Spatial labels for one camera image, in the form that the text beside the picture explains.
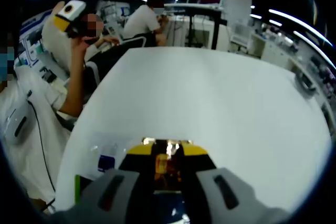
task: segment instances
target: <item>person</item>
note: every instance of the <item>person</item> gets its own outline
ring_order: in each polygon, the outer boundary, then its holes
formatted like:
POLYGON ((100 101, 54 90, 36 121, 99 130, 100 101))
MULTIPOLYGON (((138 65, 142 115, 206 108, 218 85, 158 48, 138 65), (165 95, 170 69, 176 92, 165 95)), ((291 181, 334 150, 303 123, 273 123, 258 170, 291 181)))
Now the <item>person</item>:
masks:
MULTIPOLYGON (((42 40, 43 46, 52 53, 54 58, 58 61, 58 64, 66 71, 71 69, 71 49, 70 49, 70 39, 62 33, 54 25, 54 16, 62 10, 65 2, 59 2, 52 10, 49 18, 46 20, 42 28, 42 40)), ((94 55, 98 54, 99 47, 104 43, 109 42, 115 45, 119 44, 117 38, 111 36, 101 37, 98 41, 87 48, 84 60, 85 62, 90 60, 94 55)))
POLYGON ((33 124, 21 143, 11 144, 1 137, 8 161, 30 199, 49 203, 55 197, 53 187, 56 185, 62 155, 70 135, 58 122, 55 112, 71 116, 79 116, 81 113, 83 61, 87 48, 88 44, 81 38, 71 40, 71 71, 66 96, 52 88, 29 66, 17 67, 16 77, 8 75, 7 80, 0 80, 0 129, 4 128, 8 114, 12 112, 16 102, 27 97, 24 92, 29 91, 31 94, 28 101, 36 111, 39 126, 33 124))
POLYGON ((145 5, 141 5, 129 17, 124 27, 124 38, 143 36, 147 39, 149 46, 166 46, 167 37, 163 31, 168 20, 166 18, 158 20, 154 12, 154 10, 163 10, 163 8, 161 0, 147 0, 145 5))

